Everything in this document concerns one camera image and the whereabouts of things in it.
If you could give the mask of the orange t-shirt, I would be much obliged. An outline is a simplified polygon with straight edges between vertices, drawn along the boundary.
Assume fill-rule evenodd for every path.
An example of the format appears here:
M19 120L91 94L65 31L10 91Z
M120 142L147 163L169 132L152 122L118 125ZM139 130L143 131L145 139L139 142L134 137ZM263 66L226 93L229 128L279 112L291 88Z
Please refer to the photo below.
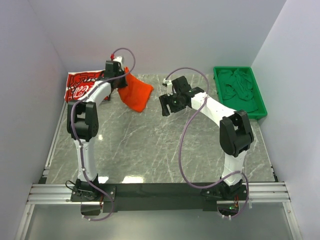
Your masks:
M124 72L127 74L125 76L127 86L118 88L117 91L120 99L130 109L135 112L141 113L146 108L148 100L154 88L152 85L137 79L135 76L129 73L128 67L124 68Z

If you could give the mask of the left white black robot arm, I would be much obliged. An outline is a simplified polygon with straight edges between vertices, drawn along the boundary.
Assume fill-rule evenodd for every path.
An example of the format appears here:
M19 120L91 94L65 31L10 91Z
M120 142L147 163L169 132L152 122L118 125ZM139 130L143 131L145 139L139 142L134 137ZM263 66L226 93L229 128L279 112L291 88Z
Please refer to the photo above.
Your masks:
M94 143L99 131L98 106L116 88L127 86L124 58L117 56L105 62L93 86L77 100L67 105L67 131L74 141L78 174L72 194L82 200L94 201L103 197L94 160Z

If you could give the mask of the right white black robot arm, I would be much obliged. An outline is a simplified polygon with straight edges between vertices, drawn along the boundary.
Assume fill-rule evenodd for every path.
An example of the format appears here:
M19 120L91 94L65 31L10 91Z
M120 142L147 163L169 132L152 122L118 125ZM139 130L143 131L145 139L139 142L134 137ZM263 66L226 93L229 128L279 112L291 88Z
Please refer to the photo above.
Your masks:
M185 76L164 79L162 84L167 88L167 92L159 97L164 117L189 107L219 127L219 144L224 151L223 172L216 183L201 186L201 193L216 201L235 199L245 190L244 159L254 141L248 114L244 110L236 111L224 106L200 87L192 88Z

